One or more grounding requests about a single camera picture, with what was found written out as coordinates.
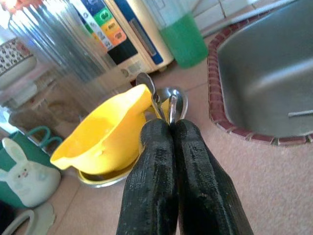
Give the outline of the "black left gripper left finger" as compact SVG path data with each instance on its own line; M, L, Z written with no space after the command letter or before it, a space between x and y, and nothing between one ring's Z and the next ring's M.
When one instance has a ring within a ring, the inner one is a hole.
M168 124L153 119L141 129L140 156L125 182L117 234L174 235L178 204L173 139Z

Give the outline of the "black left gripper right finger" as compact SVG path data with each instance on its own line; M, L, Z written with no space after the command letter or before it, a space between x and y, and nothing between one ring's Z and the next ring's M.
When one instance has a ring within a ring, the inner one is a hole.
M253 230L230 176L186 119L172 127L183 235L251 235Z

